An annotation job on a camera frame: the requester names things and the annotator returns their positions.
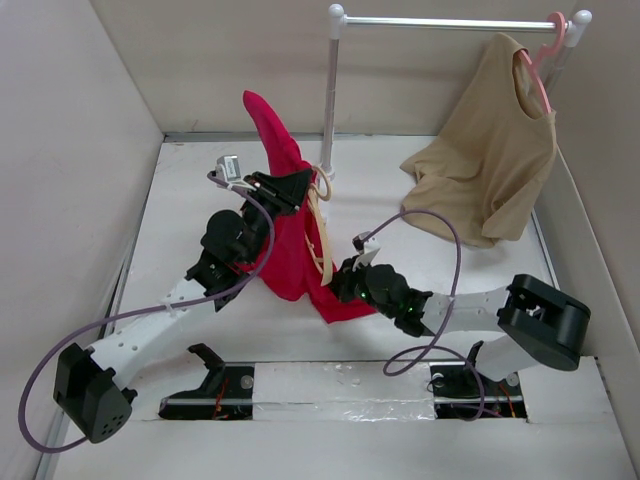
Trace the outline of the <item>beige plastic hanger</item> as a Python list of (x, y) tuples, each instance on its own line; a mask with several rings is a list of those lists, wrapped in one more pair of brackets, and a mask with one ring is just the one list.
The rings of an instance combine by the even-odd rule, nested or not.
[(313, 166), (312, 170), (316, 175), (324, 181), (325, 190), (321, 191), (313, 181), (307, 192), (307, 205), (315, 221), (317, 233), (319, 236), (320, 253), (316, 253), (315, 243), (311, 240), (308, 234), (305, 234), (305, 242), (311, 255), (311, 260), (321, 275), (321, 286), (327, 286), (330, 284), (333, 278), (333, 259), (329, 242), (329, 237), (326, 231), (326, 220), (322, 215), (319, 202), (328, 202), (332, 197), (332, 185), (329, 177), (324, 170), (318, 166)]

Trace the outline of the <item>red t shirt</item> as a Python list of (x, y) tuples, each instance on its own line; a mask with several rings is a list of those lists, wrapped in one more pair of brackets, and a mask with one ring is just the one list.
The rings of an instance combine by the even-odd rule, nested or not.
[[(285, 176), (311, 167), (303, 159), (297, 142), (264, 98), (255, 92), (245, 91), (243, 104), (266, 151), (271, 175)], [(319, 254), (319, 236), (307, 205), (307, 196), (299, 212), (275, 221), (275, 245), (260, 273), (264, 283), (276, 296), (287, 301), (308, 296), (328, 324), (374, 314), (375, 310), (362, 301), (347, 304), (339, 302), (328, 285), (320, 285), (321, 275), (311, 260), (305, 234), (315, 243), (316, 253)]]

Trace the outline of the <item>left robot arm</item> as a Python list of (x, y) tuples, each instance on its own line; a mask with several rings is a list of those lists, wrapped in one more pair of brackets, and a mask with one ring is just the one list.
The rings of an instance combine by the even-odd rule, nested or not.
[(103, 442), (122, 428), (137, 395), (130, 382), (177, 336), (191, 308), (212, 301), (221, 310), (265, 267), (276, 219), (299, 212), (312, 177), (311, 169), (285, 176), (255, 172), (226, 183), (220, 171), (210, 173), (210, 180), (245, 201), (239, 211), (210, 217), (200, 257), (165, 303), (87, 347), (72, 343), (58, 356), (54, 400), (87, 441)]

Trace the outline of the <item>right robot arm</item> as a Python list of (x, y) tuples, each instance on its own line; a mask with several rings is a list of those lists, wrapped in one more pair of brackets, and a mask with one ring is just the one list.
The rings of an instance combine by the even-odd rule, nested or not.
[(352, 257), (329, 289), (342, 303), (360, 300), (412, 337), (437, 333), (494, 332), (499, 338), (474, 347), (462, 381), (484, 393), (508, 375), (536, 365), (575, 371), (591, 310), (541, 280), (518, 274), (495, 290), (449, 297), (411, 288), (388, 264), (361, 265)]

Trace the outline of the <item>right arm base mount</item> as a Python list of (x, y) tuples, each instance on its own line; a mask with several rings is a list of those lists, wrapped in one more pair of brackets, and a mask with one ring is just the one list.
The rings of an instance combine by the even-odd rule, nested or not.
[(527, 417), (517, 374), (494, 381), (475, 370), (476, 357), (483, 344), (483, 341), (474, 344), (466, 357), (448, 347), (434, 347), (450, 356), (450, 359), (429, 363), (431, 377), (427, 390), (433, 394), (437, 419), (470, 421), (474, 418)]

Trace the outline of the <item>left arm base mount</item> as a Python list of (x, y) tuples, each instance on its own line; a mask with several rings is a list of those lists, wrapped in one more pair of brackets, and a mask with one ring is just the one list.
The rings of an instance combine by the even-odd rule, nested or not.
[(254, 363), (227, 363), (203, 343), (188, 347), (207, 374), (198, 388), (176, 392), (161, 400), (163, 420), (241, 421), (253, 419)]

